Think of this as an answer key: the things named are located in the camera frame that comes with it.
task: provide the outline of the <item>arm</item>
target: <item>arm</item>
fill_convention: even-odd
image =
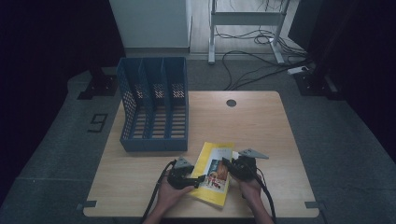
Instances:
[[[247,206],[253,213],[254,219],[258,224],[274,224],[271,216],[265,210],[262,203],[261,193],[262,187],[256,180],[241,181],[234,178],[239,183],[239,188],[242,195],[247,200]]]
[[[166,212],[172,208],[174,205],[178,203],[178,201],[185,195],[186,193],[192,191],[194,189],[193,186],[186,187],[184,189],[174,189],[167,180],[167,174],[163,178],[161,182],[157,203],[155,204],[154,209],[148,215],[146,220],[143,222],[144,224],[157,224],[160,223],[163,216]]]

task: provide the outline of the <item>yellow book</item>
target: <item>yellow book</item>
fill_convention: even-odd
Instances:
[[[232,156],[233,143],[205,142],[191,173],[192,178],[206,175],[205,181],[200,184],[198,189],[190,192],[190,195],[206,203],[223,207],[231,177],[227,167],[222,163],[222,158],[230,161]]]

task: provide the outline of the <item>black cord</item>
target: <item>black cord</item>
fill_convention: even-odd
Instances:
[[[145,212],[145,214],[142,216],[142,219],[140,220],[140,223],[143,223],[143,222],[146,220],[146,218],[147,218],[147,216],[148,216],[148,214],[149,214],[149,210],[150,210],[152,204],[154,203],[154,199],[155,199],[155,196],[157,195],[158,188],[160,187],[161,182],[163,181],[163,178],[165,177],[165,173],[166,173],[166,171],[168,170],[168,167],[169,167],[170,165],[175,165],[176,162],[177,162],[177,161],[170,161],[170,162],[165,166],[165,169],[163,169],[163,172],[161,173],[160,178],[158,178],[158,180],[157,180],[157,184],[155,185],[154,191],[152,191],[151,199],[149,200],[148,207],[146,208],[146,212]]]
[[[325,223],[325,224],[328,224],[328,222],[327,222],[327,218],[324,216],[324,213],[323,213],[323,211],[319,209],[319,212],[320,212],[320,215],[321,215],[321,216],[322,216],[322,218],[323,218],[323,221],[324,221],[324,223]]]
[[[262,30],[262,27],[259,26],[258,30],[255,31],[251,31],[249,33],[246,33],[244,35],[227,35],[227,34],[220,34],[218,31],[218,27],[215,27],[216,30],[216,36],[219,36],[221,38],[224,39],[229,39],[229,38],[233,38],[233,39],[253,39],[254,43],[259,44],[259,45],[268,45],[271,44],[270,42],[270,38],[274,38],[275,34],[273,32],[270,31],[266,31],[266,30]],[[259,33],[258,35],[255,36],[249,36],[252,35],[254,33]],[[297,49],[297,48],[293,48],[290,47],[284,38],[279,37],[278,39],[278,44],[282,47],[283,51],[285,51],[288,54],[293,54],[293,55],[298,55],[301,57],[306,57],[307,53],[305,52],[305,50],[303,49]]]
[[[235,8],[233,7],[233,3],[231,1],[232,0],[230,0],[230,7],[233,9],[233,11],[235,11]]]
[[[270,1],[269,0],[267,0],[267,5],[265,6],[265,11],[267,11],[267,9],[268,9],[268,5],[270,4]]]
[[[274,207],[274,201],[272,199],[270,191],[267,188],[267,185],[266,184],[264,185],[264,183],[262,183],[262,181],[257,176],[257,170],[260,170],[260,169],[256,167],[257,170],[254,172],[254,171],[252,171],[250,169],[250,167],[245,162],[243,162],[243,163],[244,163],[245,167],[247,167],[249,169],[250,173],[254,176],[256,181],[260,184],[260,186],[262,187],[262,191],[264,191],[265,195],[267,196],[268,203],[270,204],[270,207],[271,207],[272,220],[273,220],[274,224],[276,224],[276,212],[275,212],[275,207]]]
[[[281,70],[278,70],[278,71],[275,71],[275,72],[273,72],[273,73],[266,74],[266,75],[264,75],[264,76],[257,77],[257,78],[245,78],[245,79],[242,79],[243,77],[245,77],[245,76],[247,76],[247,75],[249,75],[249,74],[258,72],[258,71],[260,71],[260,70],[263,69],[263,68],[270,67],[270,66],[268,66],[268,65],[264,65],[264,66],[262,66],[262,67],[260,67],[260,68],[258,68],[258,69],[256,69],[256,70],[254,70],[254,71],[246,72],[246,73],[243,74],[240,78],[238,78],[238,79],[236,80],[236,82],[233,84],[233,76],[232,76],[231,71],[230,71],[230,69],[228,68],[227,64],[225,63],[225,57],[226,57],[227,55],[231,54],[231,53],[246,54],[246,55],[251,56],[251,57],[254,57],[255,59],[258,59],[258,60],[260,60],[260,61],[262,61],[262,62],[264,62],[264,63],[269,63],[269,64],[271,64],[270,66],[284,67],[284,69],[281,69]],[[238,89],[239,87],[242,87],[242,86],[245,86],[245,85],[247,85],[247,84],[250,84],[250,83],[259,81],[259,80],[261,80],[261,79],[263,79],[263,78],[266,78],[266,77],[269,77],[269,76],[272,76],[272,75],[279,74],[279,73],[284,72],[284,71],[286,71],[286,70],[288,70],[288,69],[291,69],[291,68],[293,68],[293,67],[302,66],[302,65],[311,63],[312,61],[311,61],[309,58],[305,58],[303,61],[298,62],[298,63],[277,64],[277,63],[272,63],[272,62],[266,61],[266,60],[264,60],[263,58],[261,58],[261,57],[259,57],[259,56],[257,56],[257,55],[254,55],[254,54],[252,54],[252,53],[247,53],[247,52],[244,52],[244,51],[241,51],[241,50],[232,50],[232,51],[229,51],[229,52],[225,53],[225,54],[222,56],[221,62],[222,62],[222,64],[224,65],[224,67],[225,67],[225,69],[226,69],[226,71],[227,71],[227,74],[228,74],[228,76],[229,76],[229,78],[230,78],[230,82],[229,82],[229,84],[227,85],[227,87],[224,89],[224,91],[234,91],[234,90]]]

